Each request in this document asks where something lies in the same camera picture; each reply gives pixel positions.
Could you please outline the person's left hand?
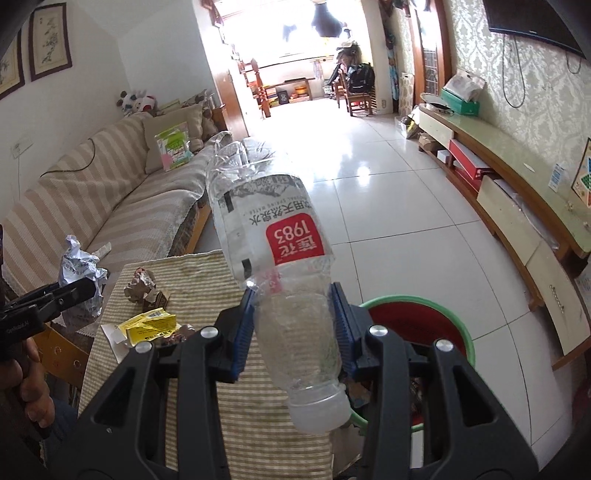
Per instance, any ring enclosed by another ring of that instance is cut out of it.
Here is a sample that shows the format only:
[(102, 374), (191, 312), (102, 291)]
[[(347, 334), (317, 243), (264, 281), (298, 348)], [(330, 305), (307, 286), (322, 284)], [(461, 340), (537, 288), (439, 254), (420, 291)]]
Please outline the person's left hand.
[(34, 339), (28, 338), (23, 346), (29, 359), (29, 373), (24, 375), (21, 366), (14, 359), (2, 361), (1, 389), (18, 387), (28, 419), (37, 423), (40, 428), (47, 428), (55, 420), (55, 407), (45, 381), (45, 369)]

